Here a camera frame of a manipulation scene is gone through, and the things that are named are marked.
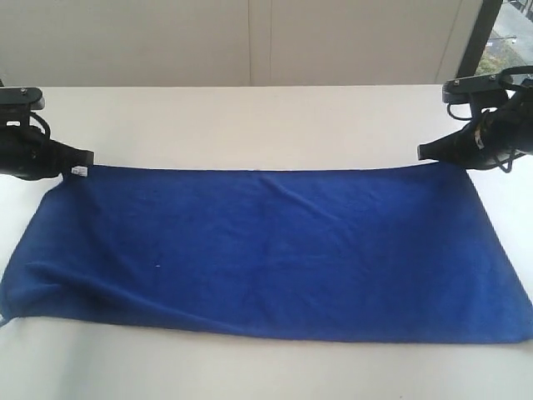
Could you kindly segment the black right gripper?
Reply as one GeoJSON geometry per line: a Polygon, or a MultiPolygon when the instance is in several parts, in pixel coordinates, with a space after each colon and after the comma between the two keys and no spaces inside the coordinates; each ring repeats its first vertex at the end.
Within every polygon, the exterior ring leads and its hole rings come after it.
{"type": "Polygon", "coordinates": [[[531,154],[531,92],[515,92],[505,105],[484,111],[453,139],[438,139],[417,147],[419,161],[451,163],[478,171],[510,171],[517,159],[531,154]]]}

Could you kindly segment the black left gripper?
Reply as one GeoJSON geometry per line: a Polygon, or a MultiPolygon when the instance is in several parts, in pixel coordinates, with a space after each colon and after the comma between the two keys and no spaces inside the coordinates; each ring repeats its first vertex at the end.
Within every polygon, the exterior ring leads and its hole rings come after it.
{"type": "Polygon", "coordinates": [[[44,120],[38,125],[1,121],[1,174],[24,181],[55,178],[62,173],[88,175],[94,152],[52,142],[44,120]]]}

